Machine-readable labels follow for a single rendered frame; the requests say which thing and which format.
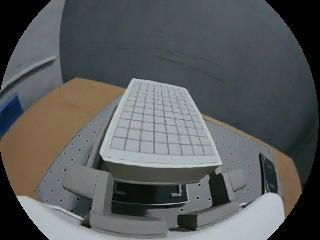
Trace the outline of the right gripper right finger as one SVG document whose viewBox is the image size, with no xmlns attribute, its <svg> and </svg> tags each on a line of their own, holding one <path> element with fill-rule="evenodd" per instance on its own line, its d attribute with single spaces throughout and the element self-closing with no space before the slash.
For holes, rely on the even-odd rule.
<svg viewBox="0 0 320 240">
<path fill-rule="evenodd" d="M 221 167 L 216 168 L 215 171 L 209 173 L 208 184 L 209 191 L 211 191 L 212 207 L 177 215 L 177 223 L 180 228 L 201 231 L 201 229 L 212 227 L 212 225 L 227 220 L 228 217 L 239 212 L 239 199 L 233 196 L 233 192 L 239 191 L 247 185 L 243 169 L 223 172 Z"/>
</svg>

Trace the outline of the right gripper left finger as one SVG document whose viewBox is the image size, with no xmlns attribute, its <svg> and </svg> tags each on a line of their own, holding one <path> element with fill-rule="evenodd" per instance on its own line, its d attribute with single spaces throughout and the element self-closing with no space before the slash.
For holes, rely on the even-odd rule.
<svg viewBox="0 0 320 240">
<path fill-rule="evenodd" d="M 111 172 L 101 171 L 104 160 L 101 159 L 100 149 L 117 107 L 119 105 L 112 105 L 109 109 L 93 144 L 87 167 L 69 161 L 61 185 L 75 195 L 93 200 L 88 219 L 91 231 L 128 239 L 164 239 L 168 233 L 167 221 L 157 217 L 117 215 L 111 212 L 115 180 Z"/>
</svg>

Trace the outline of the grey perforated base plate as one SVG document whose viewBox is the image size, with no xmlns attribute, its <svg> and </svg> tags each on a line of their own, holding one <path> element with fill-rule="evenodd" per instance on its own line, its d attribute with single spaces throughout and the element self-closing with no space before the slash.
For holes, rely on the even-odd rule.
<svg viewBox="0 0 320 240">
<path fill-rule="evenodd" d="M 72 163 L 84 165 L 87 167 L 89 155 L 91 155 L 93 144 L 97 133 L 100 132 L 105 117 L 112 105 L 119 105 L 124 92 L 113 99 L 111 103 L 105 105 L 101 111 L 97 112 L 71 140 L 61 149 L 59 155 L 55 157 L 52 164 L 49 165 L 43 177 L 35 189 L 37 197 L 41 203 L 49 205 L 59 205 L 67 209 L 68 212 L 84 217 L 88 220 L 89 211 L 91 211 L 93 200 L 85 199 L 79 195 L 73 195 L 72 192 L 63 189 L 63 177 L 69 161 Z M 207 124 L 209 133 L 211 133 L 213 143 L 219 153 L 221 171 L 228 172 L 232 169 L 241 168 L 247 180 L 247 187 L 233 192 L 239 204 L 248 203 L 261 196 L 263 187 L 261 187 L 261 167 L 259 153 L 263 153 L 272 163 L 275 163 L 271 149 L 257 141 L 249 139 L 247 136 L 240 135 L 232 129 L 223 127 L 212 121 L 204 120 Z M 189 203 L 169 204 L 169 205 L 137 205 L 115 203 L 112 201 L 112 213 L 127 216 L 155 216 L 157 219 L 165 220 L 168 228 L 179 227 L 177 215 L 183 213 L 201 211 L 201 209 L 212 207 L 211 192 L 208 187 L 209 175 L 203 177 L 200 183 L 187 184 Z"/>
</svg>

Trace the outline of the white deep-well block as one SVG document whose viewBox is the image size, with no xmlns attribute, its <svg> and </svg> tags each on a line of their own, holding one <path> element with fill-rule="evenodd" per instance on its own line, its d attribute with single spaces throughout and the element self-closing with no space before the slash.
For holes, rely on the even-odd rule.
<svg viewBox="0 0 320 240">
<path fill-rule="evenodd" d="M 196 184 L 223 165 L 187 89 L 139 79 L 128 85 L 100 156 L 115 181 L 141 185 Z"/>
</svg>

